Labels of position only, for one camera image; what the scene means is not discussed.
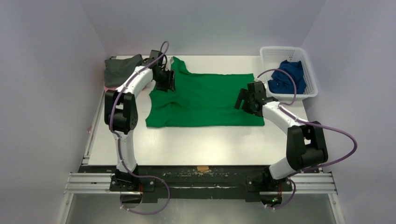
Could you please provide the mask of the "green t-shirt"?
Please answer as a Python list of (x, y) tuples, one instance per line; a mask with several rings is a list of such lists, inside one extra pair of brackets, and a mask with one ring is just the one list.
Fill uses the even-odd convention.
[(235, 109), (241, 88), (254, 80), (247, 74), (199, 74), (185, 61), (173, 57), (175, 91), (154, 88), (151, 110), (145, 119), (150, 128), (203, 126), (264, 126), (264, 119)]

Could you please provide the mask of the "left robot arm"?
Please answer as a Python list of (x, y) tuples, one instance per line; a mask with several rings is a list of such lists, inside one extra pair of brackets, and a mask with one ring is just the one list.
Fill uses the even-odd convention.
[(117, 148), (117, 166), (113, 184), (133, 191), (140, 184), (135, 172), (133, 133), (138, 123), (136, 98), (151, 81), (163, 92), (175, 91), (175, 72), (167, 70), (164, 52), (152, 50), (149, 57), (138, 56), (139, 62), (126, 81), (115, 90), (105, 92), (104, 120), (112, 133)]

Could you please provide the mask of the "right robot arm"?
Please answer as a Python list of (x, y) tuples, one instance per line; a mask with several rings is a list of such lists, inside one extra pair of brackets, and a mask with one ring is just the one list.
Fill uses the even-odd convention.
[(247, 88), (240, 90), (234, 107), (271, 121), (287, 136), (285, 157), (270, 165), (262, 177), (266, 189), (273, 190), (280, 185), (281, 179), (328, 160), (324, 132), (319, 123), (309, 125), (306, 120), (299, 121), (276, 98), (266, 95), (264, 83), (248, 83)]

